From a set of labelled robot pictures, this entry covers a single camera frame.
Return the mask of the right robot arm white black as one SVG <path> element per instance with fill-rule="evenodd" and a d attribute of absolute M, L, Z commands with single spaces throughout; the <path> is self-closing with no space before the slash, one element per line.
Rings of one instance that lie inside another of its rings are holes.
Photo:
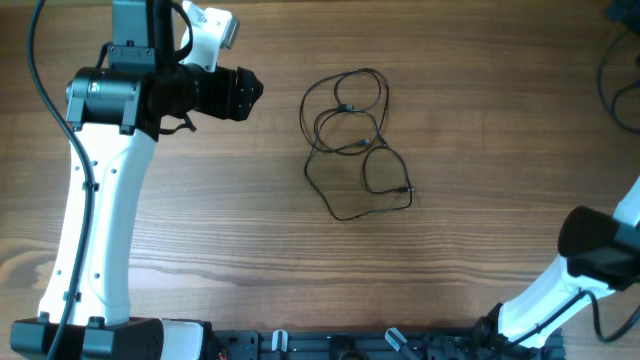
<path fill-rule="evenodd" d="M 548 337 L 590 305 L 599 341 L 611 343 L 638 321 L 639 311 L 613 334 L 602 334 L 598 300 L 639 282 L 639 184 L 611 215 L 579 206 L 566 217 L 558 255 L 520 295 L 498 307 L 497 354 L 513 348 L 540 349 Z"/>

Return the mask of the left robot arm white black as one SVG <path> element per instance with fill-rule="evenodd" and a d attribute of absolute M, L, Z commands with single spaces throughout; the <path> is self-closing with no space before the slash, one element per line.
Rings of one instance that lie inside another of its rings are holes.
<path fill-rule="evenodd" d="M 191 112 L 243 121 L 263 86 L 217 63 L 239 29 L 232 13 L 190 1 L 117 1 L 113 38 L 67 85 L 55 118 L 71 173 L 54 271 L 35 317 L 10 345 L 28 359 L 222 359 L 206 321 L 131 314 L 128 270 L 140 190 L 161 121 L 192 130 Z"/>

